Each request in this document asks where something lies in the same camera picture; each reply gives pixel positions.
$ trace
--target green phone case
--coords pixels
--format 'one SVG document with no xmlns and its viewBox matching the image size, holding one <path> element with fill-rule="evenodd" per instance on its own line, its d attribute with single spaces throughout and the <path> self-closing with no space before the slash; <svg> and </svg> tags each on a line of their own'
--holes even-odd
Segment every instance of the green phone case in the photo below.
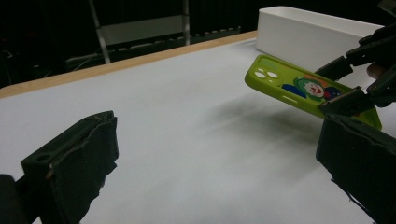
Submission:
<svg viewBox="0 0 396 224">
<path fill-rule="evenodd" d="M 256 91 L 320 118 L 324 118 L 324 114 L 318 105 L 351 90 L 338 82 L 269 55 L 259 55 L 256 58 L 247 71 L 245 81 Z M 378 130 L 382 128 L 375 108 L 354 118 Z"/>
</svg>

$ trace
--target white table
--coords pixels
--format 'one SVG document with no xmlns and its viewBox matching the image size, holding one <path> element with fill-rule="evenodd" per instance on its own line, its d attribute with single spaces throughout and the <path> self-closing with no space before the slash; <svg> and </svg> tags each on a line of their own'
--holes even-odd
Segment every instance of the white table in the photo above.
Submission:
<svg viewBox="0 0 396 224">
<path fill-rule="evenodd" d="M 81 223 L 372 223 L 315 159 L 322 120 L 245 84 L 259 54 L 253 38 L 3 98 L 0 171 L 20 178 L 23 158 L 113 110 L 118 167 Z"/>
</svg>

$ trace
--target wooden table edge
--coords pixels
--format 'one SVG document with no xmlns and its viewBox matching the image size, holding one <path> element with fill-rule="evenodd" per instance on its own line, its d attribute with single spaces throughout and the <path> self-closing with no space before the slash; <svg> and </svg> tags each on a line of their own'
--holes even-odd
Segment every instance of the wooden table edge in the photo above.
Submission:
<svg viewBox="0 0 396 224">
<path fill-rule="evenodd" d="M 159 60 L 176 57 L 178 55 L 187 54 L 202 49 L 210 49 L 222 45 L 232 44 L 238 41 L 254 38 L 256 36 L 257 36 L 256 31 L 243 33 L 239 35 L 231 35 L 220 39 L 214 39 L 181 48 L 160 51 L 140 57 L 135 57 L 132 59 L 99 65 L 99 66 L 82 69 L 75 72 L 65 73 L 53 77 L 45 77 L 33 81 L 23 82 L 0 89 L 0 99 L 13 95 L 26 93 L 29 91 L 38 91 L 49 87 L 62 85 L 65 83 L 79 81 L 89 77 L 101 76 L 121 69 L 138 66 L 145 63 L 153 63 Z"/>
</svg>

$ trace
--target white tabletop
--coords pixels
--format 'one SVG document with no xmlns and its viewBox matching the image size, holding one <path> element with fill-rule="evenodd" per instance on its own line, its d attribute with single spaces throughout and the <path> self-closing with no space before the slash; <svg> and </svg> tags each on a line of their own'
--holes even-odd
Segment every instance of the white tabletop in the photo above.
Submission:
<svg viewBox="0 0 396 224">
<path fill-rule="evenodd" d="M 322 120 L 245 84 L 259 54 L 250 39 L 1 99 L 0 171 L 20 178 L 23 158 L 113 110 L 118 167 L 81 223 L 372 223 L 315 159 Z"/>
</svg>

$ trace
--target white box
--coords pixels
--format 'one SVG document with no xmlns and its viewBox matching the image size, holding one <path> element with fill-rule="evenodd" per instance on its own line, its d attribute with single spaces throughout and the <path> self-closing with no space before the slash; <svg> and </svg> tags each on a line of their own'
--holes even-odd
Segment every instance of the white box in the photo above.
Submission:
<svg viewBox="0 0 396 224">
<path fill-rule="evenodd" d="M 372 35 L 381 27 L 292 7 L 262 8 L 256 48 L 315 72 L 358 47 L 362 37 Z M 354 75 L 365 73 L 366 67 L 352 67 Z M 356 78 L 351 78 L 348 80 L 348 77 L 344 77 L 340 82 L 355 85 Z"/>
</svg>

